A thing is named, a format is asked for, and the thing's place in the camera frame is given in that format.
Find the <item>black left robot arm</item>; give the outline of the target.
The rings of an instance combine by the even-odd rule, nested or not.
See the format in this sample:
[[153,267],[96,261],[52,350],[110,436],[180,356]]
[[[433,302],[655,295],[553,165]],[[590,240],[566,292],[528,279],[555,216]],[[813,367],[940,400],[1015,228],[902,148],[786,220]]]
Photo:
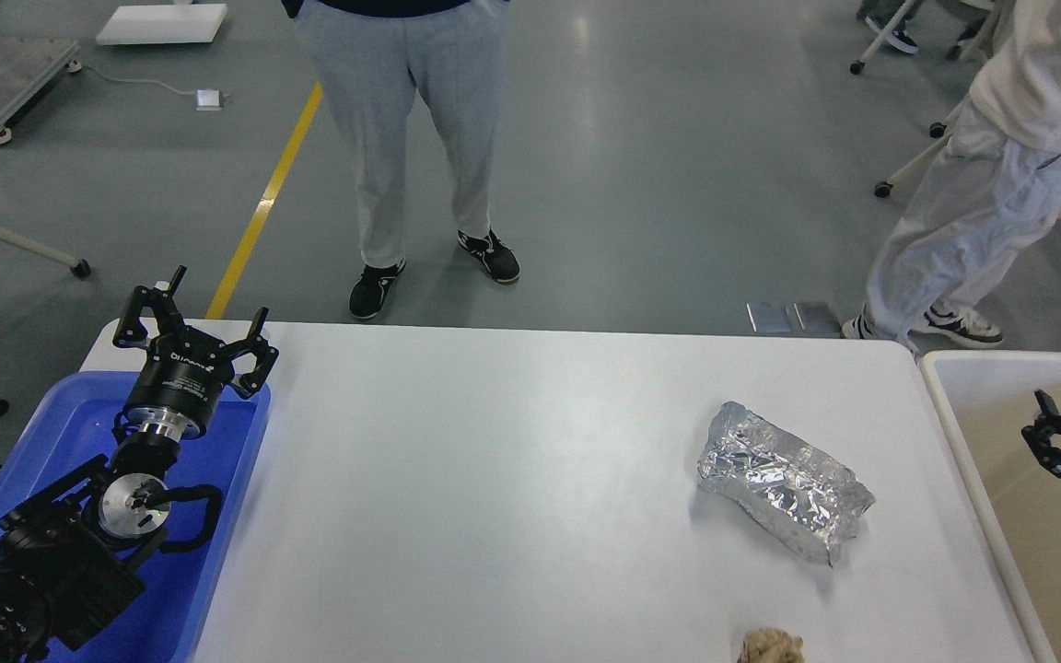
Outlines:
[[0,471],[0,662],[181,660],[199,634],[279,353],[265,308],[234,341],[190,326],[184,273],[115,326],[142,369],[63,380]]

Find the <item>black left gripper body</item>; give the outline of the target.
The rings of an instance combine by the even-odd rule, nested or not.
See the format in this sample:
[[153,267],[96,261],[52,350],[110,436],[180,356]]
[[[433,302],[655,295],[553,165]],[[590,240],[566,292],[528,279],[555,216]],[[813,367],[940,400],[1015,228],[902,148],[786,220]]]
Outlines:
[[161,334],[147,348],[123,416],[139,424],[154,411],[177,413],[188,421],[182,436],[198,439],[218,411],[220,394],[233,378],[231,357],[220,357],[223,341],[207,334]]

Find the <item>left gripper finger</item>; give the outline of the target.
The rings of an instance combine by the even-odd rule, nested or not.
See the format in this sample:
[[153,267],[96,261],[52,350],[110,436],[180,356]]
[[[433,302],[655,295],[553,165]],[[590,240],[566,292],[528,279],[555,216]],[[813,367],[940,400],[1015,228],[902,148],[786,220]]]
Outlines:
[[[173,295],[177,293],[186,273],[188,268],[178,265],[164,287],[136,285],[131,291],[131,296],[123,306],[121,318],[115,327],[115,347],[140,348],[147,351],[158,337],[166,335],[178,337],[185,334],[188,324],[185,322],[177,303],[174,302]],[[144,311],[155,319],[158,327],[157,336],[151,336],[147,327],[142,322]]]
[[[269,308],[261,307],[253,316],[247,336],[218,348],[218,380],[223,386],[230,386],[243,400],[251,399],[262,389],[279,357],[278,349],[262,334],[268,315]],[[254,357],[253,369],[239,374],[236,372],[236,361],[245,356]]]

